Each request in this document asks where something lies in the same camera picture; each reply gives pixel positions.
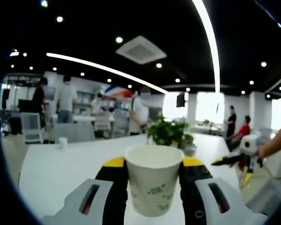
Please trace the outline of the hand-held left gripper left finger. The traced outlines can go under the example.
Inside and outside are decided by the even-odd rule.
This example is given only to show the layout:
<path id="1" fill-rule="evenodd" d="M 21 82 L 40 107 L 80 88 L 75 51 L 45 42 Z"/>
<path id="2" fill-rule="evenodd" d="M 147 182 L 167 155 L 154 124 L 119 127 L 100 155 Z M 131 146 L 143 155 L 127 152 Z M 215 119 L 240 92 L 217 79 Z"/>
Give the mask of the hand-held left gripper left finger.
<path id="1" fill-rule="evenodd" d="M 122 225 L 126 210 L 128 170 L 124 157 L 103 164 L 94 179 L 87 179 L 68 194 L 64 206 L 44 225 Z"/>

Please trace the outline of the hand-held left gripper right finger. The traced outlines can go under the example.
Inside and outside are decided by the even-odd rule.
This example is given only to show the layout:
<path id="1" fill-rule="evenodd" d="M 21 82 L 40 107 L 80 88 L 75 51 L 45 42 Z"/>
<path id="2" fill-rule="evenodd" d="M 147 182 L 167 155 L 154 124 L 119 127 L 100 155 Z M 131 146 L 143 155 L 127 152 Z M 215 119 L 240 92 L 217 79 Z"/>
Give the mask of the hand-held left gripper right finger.
<path id="1" fill-rule="evenodd" d="M 241 194 L 204 163 L 185 157 L 179 166 L 180 197 L 187 225 L 262 225 L 268 217 L 254 213 Z"/>

